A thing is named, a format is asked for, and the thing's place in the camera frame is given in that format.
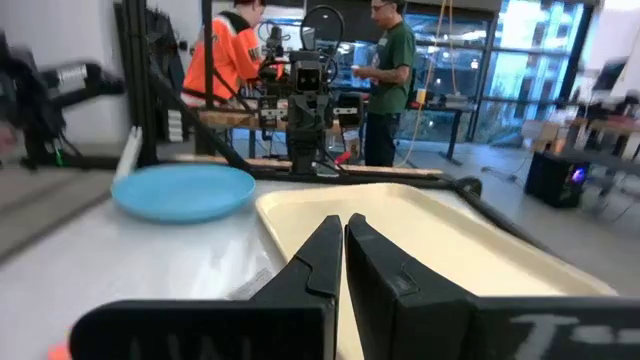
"blue object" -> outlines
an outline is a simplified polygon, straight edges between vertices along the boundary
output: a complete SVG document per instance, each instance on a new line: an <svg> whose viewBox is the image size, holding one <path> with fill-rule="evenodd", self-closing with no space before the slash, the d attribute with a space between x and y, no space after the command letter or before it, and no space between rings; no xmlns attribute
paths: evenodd
<svg viewBox="0 0 640 360"><path fill-rule="evenodd" d="M148 220L191 224L227 215L251 199L251 175L219 165L163 165L142 169L111 189L128 213Z"/></svg>

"orange jacket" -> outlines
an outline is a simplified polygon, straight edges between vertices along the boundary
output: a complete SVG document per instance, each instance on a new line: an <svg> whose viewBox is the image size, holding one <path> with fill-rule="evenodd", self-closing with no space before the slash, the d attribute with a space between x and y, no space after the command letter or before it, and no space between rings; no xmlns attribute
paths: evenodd
<svg viewBox="0 0 640 360"><path fill-rule="evenodd" d="M234 91L238 91L244 81L258 77L261 63L260 43L249 23L240 15L224 11L212 23L213 66ZM184 95L204 99L205 57L204 30L195 47L191 65L183 84ZM225 100L231 92L214 76L213 94Z"/></svg>

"wooden board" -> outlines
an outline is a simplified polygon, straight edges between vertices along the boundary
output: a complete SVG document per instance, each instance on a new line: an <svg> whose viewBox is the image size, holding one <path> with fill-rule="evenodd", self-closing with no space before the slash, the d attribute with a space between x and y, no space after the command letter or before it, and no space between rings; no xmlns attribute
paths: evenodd
<svg viewBox="0 0 640 360"><path fill-rule="evenodd" d="M249 130L260 130L258 117L255 115L227 113L222 111L200 111L200 120L212 127L242 128ZM277 131L285 131L287 123L278 121ZM333 128L327 130L332 134L342 133L338 120L333 121Z"/></svg>
<svg viewBox="0 0 640 360"><path fill-rule="evenodd" d="M213 163L213 164L226 164L227 160L223 157L206 156L206 155L177 155L174 158L176 161L181 162L199 162L199 163ZM270 159L245 159L249 164L255 166L271 167L274 169L289 169L291 168L291 162L278 161ZM405 168L387 168L377 166L359 166L359 165L343 165L345 170L354 173L379 173L379 174L393 174L393 175L442 175L443 172L437 169L405 169Z"/></svg>

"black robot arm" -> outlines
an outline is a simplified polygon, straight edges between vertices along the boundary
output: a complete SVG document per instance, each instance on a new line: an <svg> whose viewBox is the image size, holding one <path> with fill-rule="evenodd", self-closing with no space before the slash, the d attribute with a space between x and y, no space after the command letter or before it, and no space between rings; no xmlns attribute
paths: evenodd
<svg viewBox="0 0 640 360"><path fill-rule="evenodd" d="M84 86L52 91L68 82ZM9 47L0 33L0 115L19 129L33 130L42 141L60 136L62 110L86 100L124 93L124 83L93 63L73 63L39 72L30 51Z"/></svg>

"table surface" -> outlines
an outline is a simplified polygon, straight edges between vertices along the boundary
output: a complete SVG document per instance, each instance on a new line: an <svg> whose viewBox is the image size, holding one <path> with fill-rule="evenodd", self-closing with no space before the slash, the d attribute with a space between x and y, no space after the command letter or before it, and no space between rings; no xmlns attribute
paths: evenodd
<svg viewBox="0 0 640 360"><path fill-rule="evenodd" d="M326 185L259 181L256 197ZM455 194L424 190L484 220ZM225 299L284 265L253 204L192 226L135 219L107 201L0 267L0 359L42 360L89 310L123 299Z"/></svg>

